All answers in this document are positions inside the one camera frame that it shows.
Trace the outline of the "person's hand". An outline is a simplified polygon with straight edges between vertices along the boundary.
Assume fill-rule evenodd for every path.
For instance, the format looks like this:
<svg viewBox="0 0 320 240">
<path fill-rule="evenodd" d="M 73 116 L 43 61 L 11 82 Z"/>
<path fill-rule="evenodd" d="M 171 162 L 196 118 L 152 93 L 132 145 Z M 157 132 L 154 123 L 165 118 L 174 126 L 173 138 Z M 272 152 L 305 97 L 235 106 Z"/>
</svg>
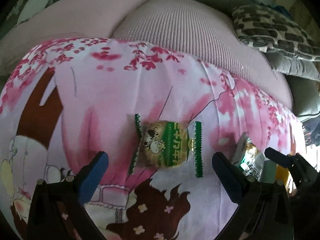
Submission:
<svg viewBox="0 0 320 240">
<path fill-rule="evenodd" d="M 292 189 L 291 191 L 288 192 L 289 197 L 295 196 L 297 193 L 297 189 Z"/>
</svg>

